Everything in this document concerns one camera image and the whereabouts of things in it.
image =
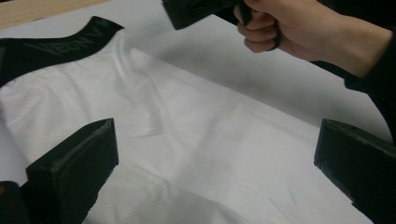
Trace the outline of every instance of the black neckband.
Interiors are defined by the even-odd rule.
[[[0,87],[37,69],[93,55],[121,29],[113,21],[92,17],[82,30],[68,37],[0,39]]]

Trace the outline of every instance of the white fabric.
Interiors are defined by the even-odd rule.
[[[126,42],[118,32],[91,57],[0,90],[2,118],[29,161],[115,119],[120,165],[87,221],[371,223],[314,166],[317,127]]]

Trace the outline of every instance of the black sleeve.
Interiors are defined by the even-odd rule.
[[[367,93],[386,120],[393,142],[396,142],[396,28],[384,55],[375,67],[359,79],[345,76],[348,89]]]

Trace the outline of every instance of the hand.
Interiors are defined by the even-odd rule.
[[[270,50],[277,20],[279,48],[307,61],[333,63],[363,77],[375,65],[391,39],[391,31],[340,15],[316,0],[245,0],[256,12],[238,31],[253,52]],[[235,17],[241,21],[239,8]]]

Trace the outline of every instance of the fingers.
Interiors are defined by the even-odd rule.
[[[241,21],[239,7],[234,8],[235,17]],[[276,46],[275,38],[277,29],[274,17],[263,12],[253,12],[250,23],[245,26],[241,22],[237,24],[238,32],[243,35],[245,45],[253,52],[272,50]]]

